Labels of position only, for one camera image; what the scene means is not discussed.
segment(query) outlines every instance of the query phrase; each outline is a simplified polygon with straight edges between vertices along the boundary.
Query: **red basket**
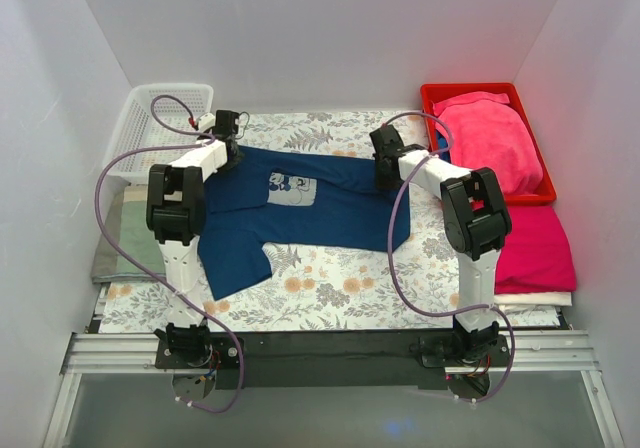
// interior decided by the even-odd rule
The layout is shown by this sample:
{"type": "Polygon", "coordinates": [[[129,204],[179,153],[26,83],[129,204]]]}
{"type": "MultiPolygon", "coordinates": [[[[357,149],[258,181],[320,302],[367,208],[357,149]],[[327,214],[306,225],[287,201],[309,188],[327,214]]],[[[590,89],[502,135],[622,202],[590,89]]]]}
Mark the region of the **red basket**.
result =
{"type": "MultiPolygon", "coordinates": [[[[542,166],[542,181],[534,194],[531,195],[505,195],[505,201],[508,205],[547,205],[556,199],[556,190],[551,183],[551,177],[542,159],[542,154],[533,136],[529,120],[524,113],[524,108],[520,102],[520,97],[516,91],[516,87],[511,83],[460,83],[460,84],[440,84],[440,85],[422,85],[420,93],[422,94],[422,104],[424,111],[433,115],[433,104],[447,100],[454,96],[472,93],[474,91],[486,91],[489,93],[506,93],[509,96],[509,106],[518,114],[524,125],[529,130],[531,141],[536,149],[540,166],[542,166]]],[[[427,134],[429,135],[430,146],[438,146],[436,139],[436,126],[432,120],[427,120],[427,134]]]]}

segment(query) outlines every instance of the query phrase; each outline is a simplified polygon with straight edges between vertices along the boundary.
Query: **floral tablecloth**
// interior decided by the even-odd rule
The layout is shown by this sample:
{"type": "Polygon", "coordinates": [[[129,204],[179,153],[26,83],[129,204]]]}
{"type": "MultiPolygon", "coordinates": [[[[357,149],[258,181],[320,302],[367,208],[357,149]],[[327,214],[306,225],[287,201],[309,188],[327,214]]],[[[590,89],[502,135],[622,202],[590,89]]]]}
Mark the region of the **floral tablecloth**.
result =
{"type": "MultiPolygon", "coordinates": [[[[369,132],[395,112],[254,115],[242,144],[300,153],[371,158],[369,132]]],[[[405,144],[426,145],[420,117],[394,122],[405,144]]],[[[411,236],[395,252],[409,300],[447,311],[458,302],[458,262],[446,240],[437,198],[411,187],[411,236]]],[[[205,309],[235,331],[404,329],[451,326],[409,310],[391,285],[386,254],[346,248],[267,244],[273,277],[214,301],[204,272],[205,309]]],[[[112,283],[101,333],[152,332],[167,323],[170,293],[152,282],[112,283]]],[[[510,313],[520,326],[557,326],[551,306],[510,313]]],[[[219,330],[210,323],[212,330],[219,330]]]]}

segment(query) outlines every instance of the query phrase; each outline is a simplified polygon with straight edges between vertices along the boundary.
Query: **pink cloth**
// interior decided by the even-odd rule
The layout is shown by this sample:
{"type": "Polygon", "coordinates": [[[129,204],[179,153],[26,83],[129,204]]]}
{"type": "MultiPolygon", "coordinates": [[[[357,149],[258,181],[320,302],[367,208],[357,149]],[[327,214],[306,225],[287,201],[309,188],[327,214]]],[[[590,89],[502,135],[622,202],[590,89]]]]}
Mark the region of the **pink cloth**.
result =
{"type": "Polygon", "coordinates": [[[505,195],[531,194],[542,181],[542,166],[527,127],[508,104],[504,93],[476,91],[436,103],[433,109],[453,132],[451,163],[493,169],[505,195]]]}
{"type": "Polygon", "coordinates": [[[575,291],[569,241],[551,206],[509,206],[513,231],[498,259],[496,294],[575,291]]]}

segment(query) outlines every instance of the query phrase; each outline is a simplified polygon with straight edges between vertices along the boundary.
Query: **navy blue garment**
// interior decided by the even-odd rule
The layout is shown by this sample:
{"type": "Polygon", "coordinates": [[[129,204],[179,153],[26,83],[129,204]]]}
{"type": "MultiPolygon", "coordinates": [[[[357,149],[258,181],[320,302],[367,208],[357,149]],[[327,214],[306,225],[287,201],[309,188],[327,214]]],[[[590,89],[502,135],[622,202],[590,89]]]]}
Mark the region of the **navy blue garment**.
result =
{"type": "MultiPolygon", "coordinates": [[[[397,192],[375,187],[373,160],[243,147],[242,162],[205,184],[207,221],[198,254],[216,299],[271,277],[265,243],[387,250],[397,192]]],[[[396,249],[409,237],[400,204],[396,249]]]]}

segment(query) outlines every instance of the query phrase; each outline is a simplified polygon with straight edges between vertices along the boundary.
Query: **white laundry basket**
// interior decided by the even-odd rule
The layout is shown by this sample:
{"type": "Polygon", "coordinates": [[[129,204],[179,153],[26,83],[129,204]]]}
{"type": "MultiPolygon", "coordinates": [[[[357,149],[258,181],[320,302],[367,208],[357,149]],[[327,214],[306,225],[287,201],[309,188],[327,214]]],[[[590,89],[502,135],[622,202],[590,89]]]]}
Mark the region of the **white laundry basket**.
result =
{"type": "MultiPolygon", "coordinates": [[[[193,116],[198,118],[211,110],[213,88],[195,83],[157,83],[141,85],[131,90],[109,142],[103,166],[116,156],[136,148],[189,145],[195,142],[195,137],[169,131],[151,117],[151,100],[158,95],[173,95],[180,98],[193,111],[193,116]]],[[[158,101],[156,113],[169,126],[192,130],[188,122],[189,115],[174,101],[158,101]]],[[[133,184],[147,184],[149,168],[153,164],[169,163],[183,153],[184,150],[140,153],[116,164],[109,174],[124,178],[133,184]]]]}

